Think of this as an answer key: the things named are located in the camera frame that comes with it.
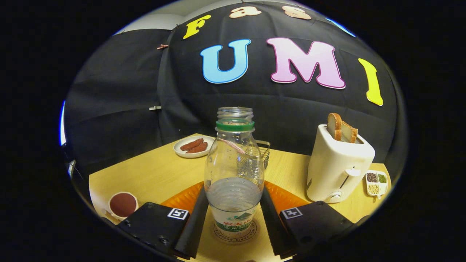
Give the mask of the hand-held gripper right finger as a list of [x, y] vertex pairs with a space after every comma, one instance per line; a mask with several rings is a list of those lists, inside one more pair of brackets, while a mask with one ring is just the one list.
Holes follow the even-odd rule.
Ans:
[[308, 203], [269, 181], [260, 204], [273, 253], [289, 261], [328, 253], [334, 242], [368, 219], [353, 223], [326, 202]]

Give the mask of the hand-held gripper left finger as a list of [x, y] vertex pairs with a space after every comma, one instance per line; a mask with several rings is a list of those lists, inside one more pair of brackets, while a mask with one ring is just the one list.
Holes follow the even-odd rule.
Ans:
[[138, 243], [171, 259], [197, 256], [208, 200], [199, 182], [160, 204], [146, 202], [118, 229]]

